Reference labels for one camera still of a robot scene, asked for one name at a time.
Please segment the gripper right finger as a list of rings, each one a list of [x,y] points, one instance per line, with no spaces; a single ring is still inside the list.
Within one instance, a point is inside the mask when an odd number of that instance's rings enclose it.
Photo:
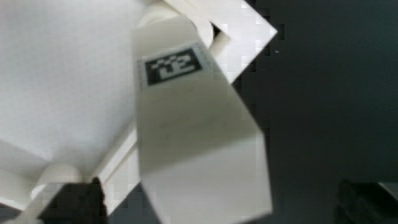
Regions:
[[[377,182],[342,181],[334,224],[398,224],[398,199]]]

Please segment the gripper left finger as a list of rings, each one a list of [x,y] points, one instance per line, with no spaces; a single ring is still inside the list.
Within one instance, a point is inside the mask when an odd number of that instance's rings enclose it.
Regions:
[[[86,183],[50,183],[11,224],[109,224],[100,178]]]

